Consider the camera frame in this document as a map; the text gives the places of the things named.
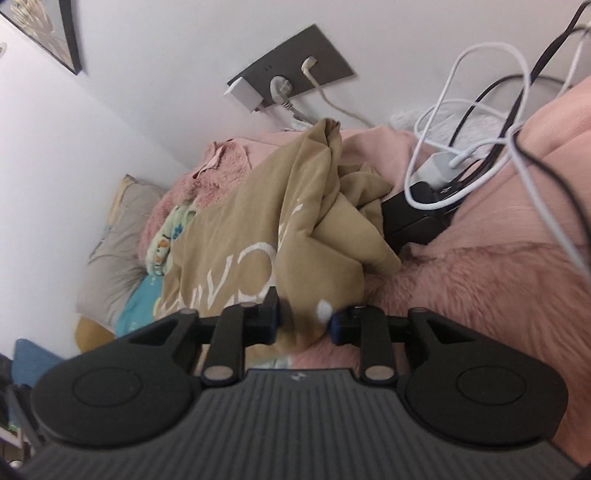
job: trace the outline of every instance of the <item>artwork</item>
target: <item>artwork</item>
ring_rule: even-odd
[[[71,0],[0,0],[0,14],[73,73],[80,72]]]

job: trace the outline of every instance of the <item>wall outlet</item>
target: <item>wall outlet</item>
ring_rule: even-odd
[[[301,64],[310,55],[318,60],[311,72],[321,85],[355,74],[320,29],[312,25],[252,63],[230,80],[228,85],[244,77],[263,97],[264,106],[273,105],[269,86],[271,79],[276,75],[285,77],[293,85],[290,97],[314,88],[301,72]]]

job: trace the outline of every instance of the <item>ridged black surface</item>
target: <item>ridged black surface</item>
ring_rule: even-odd
[[[249,371],[206,391],[157,439],[101,452],[51,445],[22,471],[30,480],[566,480],[578,471],[548,443],[511,452],[445,443],[393,391],[345,370],[303,373]]]

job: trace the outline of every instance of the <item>pillow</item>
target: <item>pillow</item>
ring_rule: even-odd
[[[108,233],[92,252],[76,303],[82,316],[100,323],[111,332],[125,303],[146,275],[143,261],[137,257],[139,236],[154,206],[164,191],[153,185],[125,177],[115,198],[119,207]]]
[[[162,293],[164,277],[148,275],[129,298],[125,308],[115,322],[115,336],[123,337],[154,320],[154,305]]]

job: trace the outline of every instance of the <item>black frame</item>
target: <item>black frame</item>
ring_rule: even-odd
[[[76,32],[74,30],[74,18],[72,15],[72,0],[59,0],[60,4],[60,13],[61,13],[61,20],[64,25],[64,32],[66,34],[66,43],[68,45],[68,51],[70,53],[70,57],[72,58],[72,65],[73,68],[70,68],[69,65],[65,64],[62,60],[56,57],[53,53],[47,50],[43,45],[41,45],[37,40],[27,35],[23,32],[15,22],[12,21],[9,17],[4,15],[0,12],[0,15],[8,20],[18,31],[23,33],[35,42],[38,46],[40,46],[43,50],[45,50],[49,55],[51,55],[55,60],[61,63],[64,67],[70,70],[75,75],[78,75],[82,70],[82,65],[80,64],[80,55],[78,54],[78,45],[76,44]]]

